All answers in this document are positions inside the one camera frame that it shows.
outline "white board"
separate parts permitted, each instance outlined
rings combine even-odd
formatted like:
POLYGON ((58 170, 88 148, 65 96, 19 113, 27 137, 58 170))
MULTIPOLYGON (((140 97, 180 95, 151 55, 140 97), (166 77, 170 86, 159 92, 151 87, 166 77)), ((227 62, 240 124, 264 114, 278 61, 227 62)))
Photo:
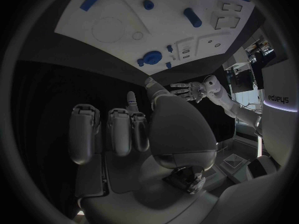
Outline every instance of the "white board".
POLYGON ((151 0, 154 8, 146 10, 144 0, 97 0, 84 11, 80 8, 84 1, 71 0, 55 32, 110 53, 148 75, 168 69, 167 62, 174 67, 225 53, 254 8, 252 2, 242 0, 151 0), (193 27, 183 14, 188 7, 201 19, 200 27, 193 27), (237 17, 239 22, 236 28, 223 26, 215 30, 221 27, 216 25, 220 17, 237 17), (193 41, 189 44, 189 57, 179 54, 179 44, 186 40, 193 41), (140 67, 137 60, 150 51, 161 52, 161 61, 140 67))

